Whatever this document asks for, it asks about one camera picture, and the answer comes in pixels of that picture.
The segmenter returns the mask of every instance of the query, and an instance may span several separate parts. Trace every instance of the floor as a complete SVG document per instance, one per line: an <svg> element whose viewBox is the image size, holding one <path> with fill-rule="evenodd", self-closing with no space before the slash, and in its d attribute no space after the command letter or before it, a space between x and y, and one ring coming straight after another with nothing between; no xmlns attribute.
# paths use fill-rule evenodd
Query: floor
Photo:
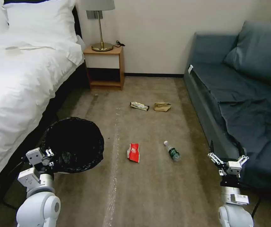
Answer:
<svg viewBox="0 0 271 227"><path fill-rule="evenodd" d="M151 108L130 108L132 101ZM172 108L154 111L161 101ZM183 79L127 77L123 91L76 90L58 115L95 122L105 150L94 169L55 176L62 204L57 227L220 226L220 177ZM165 140L180 152L180 162L171 160ZM127 160L130 143L140 144L140 163ZM258 198L247 195L251 204L245 209L252 212ZM19 206L24 196L15 182L5 200ZM0 226L15 226L14 210L0 205ZM255 226L271 226L271 200L261 202Z"/></svg>

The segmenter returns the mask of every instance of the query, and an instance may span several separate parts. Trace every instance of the sofa armrest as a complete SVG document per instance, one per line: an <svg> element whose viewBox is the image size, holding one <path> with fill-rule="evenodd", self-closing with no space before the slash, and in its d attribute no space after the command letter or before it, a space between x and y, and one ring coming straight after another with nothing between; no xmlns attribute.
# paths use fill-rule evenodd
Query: sofa armrest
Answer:
<svg viewBox="0 0 271 227"><path fill-rule="evenodd" d="M238 34L196 32L187 63L222 63L226 55L236 46Z"/></svg>

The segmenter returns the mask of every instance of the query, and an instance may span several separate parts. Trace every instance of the brass lamp base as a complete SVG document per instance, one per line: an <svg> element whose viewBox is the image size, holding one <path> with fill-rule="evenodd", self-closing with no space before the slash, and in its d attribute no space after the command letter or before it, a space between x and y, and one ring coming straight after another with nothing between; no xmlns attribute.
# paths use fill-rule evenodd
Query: brass lamp base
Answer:
<svg viewBox="0 0 271 227"><path fill-rule="evenodd" d="M113 45L109 44L109 43L104 43L104 42L100 42L100 43L96 43L96 44L92 44L91 48L94 51L110 51L113 49Z"/></svg>

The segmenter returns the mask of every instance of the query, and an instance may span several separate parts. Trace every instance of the green bottle label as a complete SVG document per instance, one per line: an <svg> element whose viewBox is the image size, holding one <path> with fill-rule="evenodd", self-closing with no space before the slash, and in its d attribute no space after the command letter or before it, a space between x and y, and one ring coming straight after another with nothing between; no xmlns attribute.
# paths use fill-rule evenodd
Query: green bottle label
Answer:
<svg viewBox="0 0 271 227"><path fill-rule="evenodd" d="M176 151L175 148L172 148L170 151L169 151L169 154L170 154L170 157L173 158L175 155L179 155L179 153Z"/></svg>

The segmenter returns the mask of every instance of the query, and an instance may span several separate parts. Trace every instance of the debris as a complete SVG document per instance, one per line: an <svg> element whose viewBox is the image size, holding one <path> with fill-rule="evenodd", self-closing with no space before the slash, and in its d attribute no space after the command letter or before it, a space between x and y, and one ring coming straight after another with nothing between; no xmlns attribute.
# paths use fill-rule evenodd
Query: debris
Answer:
<svg viewBox="0 0 271 227"><path fill-rule="evenodd" d="M156 102L154 104L155 111L167 112L171 108L171 104L168 102Z"/></svg>
<svg viewBox="0 0 271 227"><path fill-rule="evenodd" d="M140 162L140 152L138 143L129 144L129 149L127 150L127 158L137 163Z"/></svg>
<svg viewBox="0 0 271 227"><path fill-rule="evenodd" d="M176 149L168 144L168 141L164 141L164 145L166 146L166 149L168 153L170 154L170 157L174 161L180 161L181 160L181 155L176 151Z"/></svg>
<svg viewBox="0 0 271 227"><path fill-rule="evenodd" d="M146 106L146 105L144 105L142 103L138 103L138 102L131 102L130 106L133 108L141 109L141 110L145 110L145 111L148 111L148 109L149 109L149 106Z"/></svg>

